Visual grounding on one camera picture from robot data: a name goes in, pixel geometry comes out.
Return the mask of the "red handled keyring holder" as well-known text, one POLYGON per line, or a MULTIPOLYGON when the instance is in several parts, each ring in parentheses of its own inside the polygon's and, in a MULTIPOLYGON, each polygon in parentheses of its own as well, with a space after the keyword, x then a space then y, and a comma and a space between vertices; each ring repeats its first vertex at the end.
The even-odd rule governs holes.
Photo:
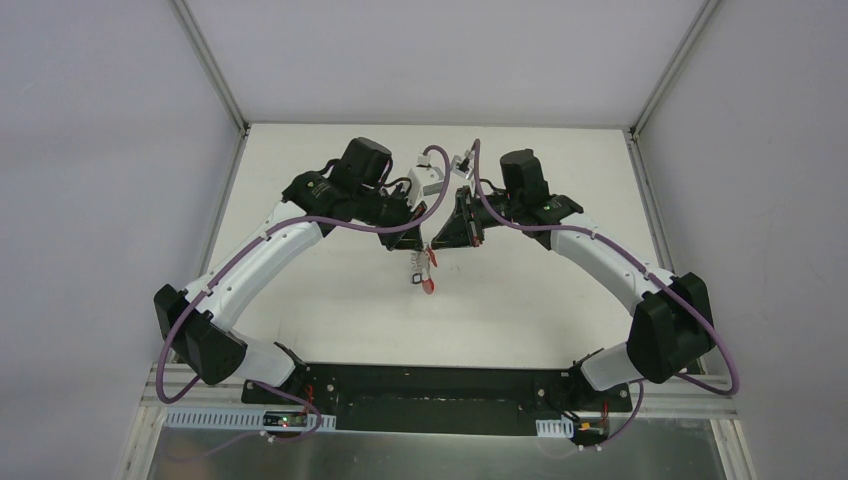
POLYGON ((422 288, 425 294, 432 295, 436 290, 435 281, 431 275, 429 259, 425 253, 425 247, 422 251, 413 251, 410 256, 411 275, 410 281, 412 285, 418 285, 422 288))

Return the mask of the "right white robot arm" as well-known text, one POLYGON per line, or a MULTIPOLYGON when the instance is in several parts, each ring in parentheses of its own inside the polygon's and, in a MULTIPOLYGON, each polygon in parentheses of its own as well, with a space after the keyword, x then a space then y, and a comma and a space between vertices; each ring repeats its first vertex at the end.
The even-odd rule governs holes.
POLYGON ((627 339, 580 360, 569 371, 569 400, 595 408, 608 389, 645 379, 663 383, 712 350, 708 290, 693 273, 652 268, 604 235, 582 206, 550 192, 531 149, 504 154, 501 189, 480 196, 457 190, 449 219, 431 240, 433 249, 478 247, 488 228, 516 225, 545 249, 574 262, 631 314, 627 339))

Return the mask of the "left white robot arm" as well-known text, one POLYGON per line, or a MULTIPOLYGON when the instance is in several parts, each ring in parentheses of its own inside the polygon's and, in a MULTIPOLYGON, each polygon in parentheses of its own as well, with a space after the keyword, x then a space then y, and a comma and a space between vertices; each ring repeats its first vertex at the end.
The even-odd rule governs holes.
POLYGON ((305 378, 291 353, 252 339, 235 328, 255 296, 298 255, 328 236, 340 222, 379 231, 387 250, 420 250, 417 227, 399 231, 427 210, 431 179, 423 164, 394 181, 386 176, 391 152, 356 137, 323 169, 297 175, 263 223, 211 271, 178 289, 162 286, 153 302, 163 338, 195 372, 215 385, 230 377, 258 380, 281 404, 297 402, 305 378))

